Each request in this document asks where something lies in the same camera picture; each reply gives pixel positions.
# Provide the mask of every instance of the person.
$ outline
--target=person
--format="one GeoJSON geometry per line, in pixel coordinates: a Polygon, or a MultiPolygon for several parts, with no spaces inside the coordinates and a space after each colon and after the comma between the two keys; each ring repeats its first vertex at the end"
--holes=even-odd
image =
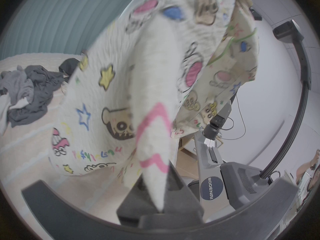
{"type": "Polygon", "coordinates": [[[304,163],[303,165],[301,165],[297,169],[296,183],[300,189],[298,195],[301,198],[303,198],[303,196],[306,194],[306,196],[303,198],[301,206],[297,209],[297,211],[299,211],[301,209],[301,207],[304,205],[304,203],[307,200],[307,198],[309,197],[314,185],[316,184],[316,182],[320,178],[320,165],[318,165],[318,167],[315,169],[316,164],[319,160],[319,156],[320,156],[320,150],[318,149],[315,153],[314,158],[310,162],[304,163]],[[309,168],[312,171],[314,171],[313,176],[311,176],[311,174],[307,171],[309,168]]]}

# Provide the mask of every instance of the green trim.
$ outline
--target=green trim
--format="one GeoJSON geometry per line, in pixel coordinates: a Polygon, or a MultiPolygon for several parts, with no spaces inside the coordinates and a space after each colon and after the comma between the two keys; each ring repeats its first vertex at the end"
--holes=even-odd
{"type": "Polygon", "coordinates": [[[228,44],[226,45],[226,48],[223,50],[222,54],[220,54],[217,58],[215,58],[213,61],[208,62],[207,66],[211,65],[212,63],[214,63],[215,61],[217,61],[218,59],[220,59],[223,55],[226,54],[226,51],[230,48],[231,44],[233,42],[238,43],[238,42],[242,42],[243,40],[246,40],[247,38],[252,37],[255,33],[257,33],[257,28],[255,28],[253,30],[253,32],[250,35],[247,35],[246,37],[240,38],[240,39],[235,39],[234,37],[231,38],[228,42],[228,44]]]}

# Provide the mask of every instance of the black cloth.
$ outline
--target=black cloth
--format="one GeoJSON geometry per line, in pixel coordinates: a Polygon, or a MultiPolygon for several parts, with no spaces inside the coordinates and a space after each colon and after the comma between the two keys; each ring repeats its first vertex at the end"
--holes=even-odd
{"type": "Polygon", "coordinates": [[[8,111],[8,120],[11,126],[27,125],[43,117],[48,111],[48,104],[53,98],[53,92],[61,87],[64,81],[60,72],[50,72],[43,66],[27,66],[27,78],[34,85],[34,98],[31,104],[20,109],[8,111]]]}
{"type": "Polygon", "coordinates": [[[59,71],[61,73],[66,73],[68,75],[67,81],[69,80],[69,77],[72,75],[73,71],[76,69],[78,66],[79,61],[76,58],[69,58],[66,59],[60,66],[59,66],[59,71]]]}

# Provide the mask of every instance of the person's arm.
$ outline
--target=person's arm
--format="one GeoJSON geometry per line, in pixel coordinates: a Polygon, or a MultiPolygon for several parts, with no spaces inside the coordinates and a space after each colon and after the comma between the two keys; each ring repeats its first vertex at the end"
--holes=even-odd
{"type": "Polygon", "coordinates": [[[313,166],[314,164],[316,164],[318,162],[319,154],[320,154],[320,152],[319,152],[319,150],[317,150],[317,152],[315,153],[314,158],[310,162],[304,163],[303,165],[301,165],[297,169],[296,183],[299,182],[299,180],[302,178],[302,176],[306,172],[306,170],[308,170],[311,166],[313,166]]]}

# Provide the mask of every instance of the pink tongue print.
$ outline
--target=pink tongue print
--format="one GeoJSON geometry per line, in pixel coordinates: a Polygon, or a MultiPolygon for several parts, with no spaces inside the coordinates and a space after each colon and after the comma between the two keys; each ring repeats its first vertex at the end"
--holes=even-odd
{"type": "Polygon", "coordinates": [[[194,63],[188,74],[186,75],[186,85],[188,87],[191,87],[195,81],[197,80],[197,75],[199,74],[200,70],[202,69],[202,62],[196,62],[194,63]]]}
{"type": "Polygon", "coordinates": [[[54,130],[53,130],[53,135],[59,135],[58,130],[57,130],[57,129],[55,129],[55,128],[54,128],[54,130]]]}
{"type": "Polygon", "coordinates": [[[217,73],[217,77],[223,81],[223,82],[228,82],[231,80],[231,75],[228,72],[220,71],[217,73]]]}
{"type": "Polygon", "coordinates": [[[158,0],[149,0],[146,1],[143,5],[139,6],[134,10],[133,14],[142,14],[149,10],[152,10],[158,5],[158,0]]]}

